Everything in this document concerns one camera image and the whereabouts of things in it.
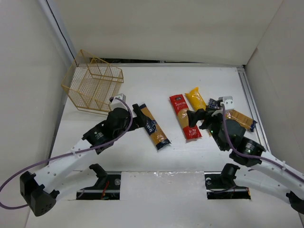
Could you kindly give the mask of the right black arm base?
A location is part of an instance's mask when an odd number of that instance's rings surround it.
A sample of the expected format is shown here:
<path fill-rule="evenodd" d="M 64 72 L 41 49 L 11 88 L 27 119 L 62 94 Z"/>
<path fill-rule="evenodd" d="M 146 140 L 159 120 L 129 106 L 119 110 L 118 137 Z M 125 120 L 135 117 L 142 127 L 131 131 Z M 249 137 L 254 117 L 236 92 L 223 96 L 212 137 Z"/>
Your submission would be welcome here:
<path fill-rule="evenodd" d="M 234 180 L 240 170 L 237 165 L 228 163 L 221 172 L 204 172 L 205 187 L 208 200 L 250 200 L 250 191 L 247 187 L 237 186 Z"/>

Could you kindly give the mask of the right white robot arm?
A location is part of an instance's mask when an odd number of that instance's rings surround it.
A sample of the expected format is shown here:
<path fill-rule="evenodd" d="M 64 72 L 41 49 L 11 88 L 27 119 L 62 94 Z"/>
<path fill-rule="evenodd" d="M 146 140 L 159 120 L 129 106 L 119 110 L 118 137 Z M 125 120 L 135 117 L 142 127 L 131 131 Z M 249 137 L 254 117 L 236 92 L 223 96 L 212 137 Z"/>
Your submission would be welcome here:
<path fill-rule="evenodd" d="M 202 121 L 221 151 L 233 161 L 221 173 L 208 175 L 209 193 L 223 195 L 236 188 L 250 188 L 274 196 L 300 214 L 304 212 L 304 175 L 277 159 L 259 143 L 244 136 L 246 130 L 237 121 L 226 119 L 221 110 L 187 111 L 189 126 Z"/>

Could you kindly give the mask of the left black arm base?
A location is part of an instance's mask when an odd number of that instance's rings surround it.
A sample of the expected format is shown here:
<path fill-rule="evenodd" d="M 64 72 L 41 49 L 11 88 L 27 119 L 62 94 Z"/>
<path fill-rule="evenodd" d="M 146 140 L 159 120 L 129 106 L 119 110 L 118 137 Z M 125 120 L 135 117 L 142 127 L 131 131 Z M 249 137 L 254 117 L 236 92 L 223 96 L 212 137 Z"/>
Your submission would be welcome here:
<path fill-rule="evenodd" d="M 119 200 L 122 173 L 106 172 L 99 164 L 92 164 L 89 169 L 97 180 L 93 186 L 79 190 L 76 200 Z"/>

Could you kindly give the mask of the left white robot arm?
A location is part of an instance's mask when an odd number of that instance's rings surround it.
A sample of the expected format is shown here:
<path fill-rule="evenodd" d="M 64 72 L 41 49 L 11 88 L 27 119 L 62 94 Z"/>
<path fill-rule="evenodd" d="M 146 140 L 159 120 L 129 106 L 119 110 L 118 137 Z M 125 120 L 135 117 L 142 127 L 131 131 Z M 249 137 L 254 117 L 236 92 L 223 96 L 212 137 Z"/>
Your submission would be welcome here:
<path fill-rule="evenodd" d="M 112 147 L 128 131 L 145 126 L 138 104 L 116 107 L 107 119 L 98 123 L 67 154 L 54 157 L 42 169 L 25 171 L 19 178 L 20 193 L 36 217 L 49 212 L 63 196 L 87 187 L 102 187 L 107 172 L 96 163 L 97 157 Z"/>

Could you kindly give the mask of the red spaghetti bag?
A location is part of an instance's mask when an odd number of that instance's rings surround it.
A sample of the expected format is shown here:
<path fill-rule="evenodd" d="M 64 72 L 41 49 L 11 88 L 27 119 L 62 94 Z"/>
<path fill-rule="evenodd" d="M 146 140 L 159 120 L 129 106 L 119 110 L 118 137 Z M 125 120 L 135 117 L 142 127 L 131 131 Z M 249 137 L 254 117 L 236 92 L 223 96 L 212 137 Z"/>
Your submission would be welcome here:
<path fill-rule="evenodd" d="M 201 137 L 201 133 L 197 126 L 190 127 L 187 111 L 188 105 L 182 94 L 173 95 L 169 97 L 172 107 L 176 113 L 179 124 L 183 130 L 186 140 L 198 139 Z"/>

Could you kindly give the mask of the navy label spaghetti bag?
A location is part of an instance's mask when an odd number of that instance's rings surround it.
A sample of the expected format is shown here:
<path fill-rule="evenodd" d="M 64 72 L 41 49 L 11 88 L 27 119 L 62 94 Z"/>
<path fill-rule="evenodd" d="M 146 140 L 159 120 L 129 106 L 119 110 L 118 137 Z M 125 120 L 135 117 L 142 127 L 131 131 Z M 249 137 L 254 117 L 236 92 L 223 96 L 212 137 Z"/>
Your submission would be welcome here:
<path fill-rule="evenodd" d="M 157 121 L 151 114 L 150 110 L 147 108 L 146 104 L 139 106 L 142 114 L 145 116 L 145 130 L 151 138 L 154 146 L 157 150 L 169 145 L 171 142 L 158 125 Z"/>

